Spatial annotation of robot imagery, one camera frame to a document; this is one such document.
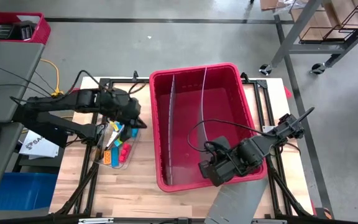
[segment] wooden table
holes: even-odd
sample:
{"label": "wooden table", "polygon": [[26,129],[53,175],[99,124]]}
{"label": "wooden table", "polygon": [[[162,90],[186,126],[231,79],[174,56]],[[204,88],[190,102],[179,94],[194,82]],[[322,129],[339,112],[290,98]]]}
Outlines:
{"label": "wooden table", "polygon": [[[268,78],[267,83],[273,115],[277,124],[278,119],[285,113],[289,113],[290,110],[282,80]],[[115,84],[114,86],[127,91],[131,84]],[[88,77],[84,78],[81,84],[81,88],[97,87],[97,84]],[[244,91],[255,128],[260,129],[253,86],[244,85]],[[260,95],[265,108],[262,92]],[[107,166],[99,167],[92,214],[102,212],[104,217],[204,218],[219,188],[207,187],[170,194],[159,189],[155,177],[153,126],[148,85],[142,91],[133,94],[132,97],[139,100],[142,106],[140,118],[148,128],[140,130],[139,144],[135,148],[127,169],[116,170]],[[91,122],[91,118],[92,114],[75,113],[73,121],[86,124]],[[265,110],[264,118],[268,124]],[[65,149],[50,212],[56,212],[61,208],[77,188],[84,153],[85,145],[80,143],[74,143]],[[288,188],[304,209],[313,213],[299,152],[291,146],[286,146],[282,153],[282,159]],[[284,212],[281,191],[278,186],[277,189],[280,208]],[[83,196],[82,209],[86,205],[87,191],[86,189]],[[254,218],[263,218],[266,213],[273,215],[269,185],[265,189]]]}

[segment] shelving unit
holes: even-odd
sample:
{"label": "shelving unit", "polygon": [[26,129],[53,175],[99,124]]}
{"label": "shelving unit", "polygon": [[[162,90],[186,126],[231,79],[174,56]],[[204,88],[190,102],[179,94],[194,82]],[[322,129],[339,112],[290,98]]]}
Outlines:
{"label": "shelving unit", "polygon": [[331,54],[327,61],[311,68],[312,73],[322,74],[358,43],[358,0],[312,0],[303,9],[291,9],[290,14],[295,24],[271,63],[260,67],[264,75],[287,54]]}

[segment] blue bin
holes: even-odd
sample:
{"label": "blue bin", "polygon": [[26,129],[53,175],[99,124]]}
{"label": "blue bin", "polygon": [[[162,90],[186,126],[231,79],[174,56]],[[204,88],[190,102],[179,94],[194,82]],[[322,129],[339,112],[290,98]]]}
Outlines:
{"label": "blue bin", "polygon": [[0,210],[49,207],[57,174],[5,173],[0,183]]}

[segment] red bin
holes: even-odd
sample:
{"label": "red bin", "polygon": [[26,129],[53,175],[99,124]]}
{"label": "red bin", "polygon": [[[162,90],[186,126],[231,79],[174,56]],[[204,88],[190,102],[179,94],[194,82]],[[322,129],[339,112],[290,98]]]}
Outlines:
{"label": "red bin", "polygon": [[[200,67],[162,70],[150,76],[150,96],[155,147],[157,184],[165,192],[212,186],[204,179],[198,163],[204,160],[202,152],[191,148],[187,135],[200,122],[201,91],[204,83],[203,119],[221,119],[254,128],[239,71],[231,63]],[[175,99],[171,101],[174,89]],[[206,136],[213,140],[225,136],[231,147],[252,131],[223,123],[205,123]],[[198,132],[190,134],[190,142],[198,146]],[[245,177],[235,177],[228,183],[259,180],[266,176],[267,166],[262,166]]]}
{"label": "red bin", "polygon": [[21,20],[19,19],[19,16],[39,17],[38,24],[35,27],[35,31],[32,34],[31,39],[29,39],[29,40],[1,40],[1,41],[47,44],[49,34],[50,34],[50,26],[48,25],[48,22],[45,20],[44,15],[42,13],[38,13],[38,12],[33,12],[33,13],[0,12],[0,24],[20,22]]}

